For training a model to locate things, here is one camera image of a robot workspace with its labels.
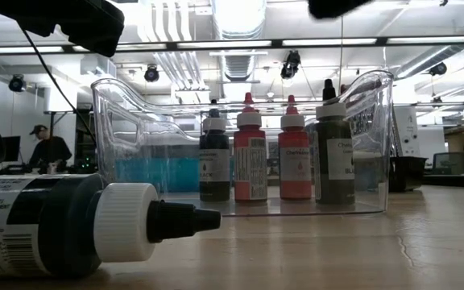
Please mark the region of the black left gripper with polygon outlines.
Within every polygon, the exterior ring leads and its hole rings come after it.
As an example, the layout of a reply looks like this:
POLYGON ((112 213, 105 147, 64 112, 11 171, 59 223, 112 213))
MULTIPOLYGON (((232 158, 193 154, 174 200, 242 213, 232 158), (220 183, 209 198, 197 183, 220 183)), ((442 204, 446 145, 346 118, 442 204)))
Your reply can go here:
POLYGON ((0 15, 13 19, 20 28, 37 35, 48 37, 67 19, 59 8, 43 0, 0 0, 0 15))

